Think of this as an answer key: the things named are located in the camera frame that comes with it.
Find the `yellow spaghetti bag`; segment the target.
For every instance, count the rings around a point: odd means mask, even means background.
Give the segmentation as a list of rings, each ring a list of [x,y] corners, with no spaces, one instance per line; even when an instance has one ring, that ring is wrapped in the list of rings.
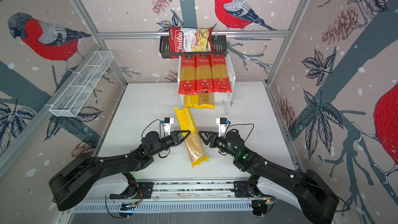
[[[188,108],[200,108],[199,95],[185,95],[184,106]]]
[[[200,93],[199,94],[200,109],[215,109],[214,94]]]
[[[203,148],[203,141],[200,139],[194,119],[187,107],[174,108],[181,130],[189,130],[190,134],[184,132],[185,144],[191,160],[192,167],[201,164],[203,161],[209,161]]]

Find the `red spaghetti bag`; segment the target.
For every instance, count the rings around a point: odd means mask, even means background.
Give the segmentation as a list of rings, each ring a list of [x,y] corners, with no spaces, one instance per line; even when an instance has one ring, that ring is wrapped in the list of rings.
[[[212,79],[212,70],[210,56],[197,54],[196,57],[196,92],[214,93],[214,83]]]
[[[214,92],[231,93],[232,88],[225,56],[222,54],[211,54],[210,64],[214,83]]]
[[[181,56],[180,83],[178,94],[196,95],[196,56]]]

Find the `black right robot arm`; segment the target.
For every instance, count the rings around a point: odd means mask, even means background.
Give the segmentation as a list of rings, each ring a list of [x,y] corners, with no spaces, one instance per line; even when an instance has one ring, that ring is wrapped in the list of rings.
[[[290,170],[263,158],[245,146],[237,131],[228,132],[225,137],[216,132],[199,131],[205,145],[217,148],[233,157],[233,164],[242,172],[251,174],[248,180],[249,191],[257,196],[259,178],[285,188],[298,200],[305,217],[313,224],[330,224],[339,204],[338,196],[314,171]]]

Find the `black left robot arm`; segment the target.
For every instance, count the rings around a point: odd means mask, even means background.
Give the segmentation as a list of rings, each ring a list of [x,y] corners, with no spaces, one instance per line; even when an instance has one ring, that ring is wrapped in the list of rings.
[[[53,202],[59,211],[75,207],[99,179],[143,170],[154,162],[155,155],[180,145],[190,134],[189,130],[180,130],[162,138],[157,132],[151,131],[142,138],[138,148],[125,155],[93,157],[83,153],[50,179]]]

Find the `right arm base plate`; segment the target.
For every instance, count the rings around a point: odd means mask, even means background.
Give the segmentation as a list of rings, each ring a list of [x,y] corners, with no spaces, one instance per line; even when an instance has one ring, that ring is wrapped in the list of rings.
[[[251,175],[247,180],[234,181],[233,189],[236,198],[261,198],[266,201],[275,199],[274,196],[263,194],[257,187],[259,176]]]

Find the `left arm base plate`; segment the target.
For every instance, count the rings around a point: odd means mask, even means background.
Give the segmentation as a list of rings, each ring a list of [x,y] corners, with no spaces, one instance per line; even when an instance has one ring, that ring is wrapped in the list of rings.
[[[153,191],[153,182],[138,182],[130,172],[122,173],[127,179],[127,187],[120,194],[110,194],[111,200],[124,200],[124,199],[150,199]]]

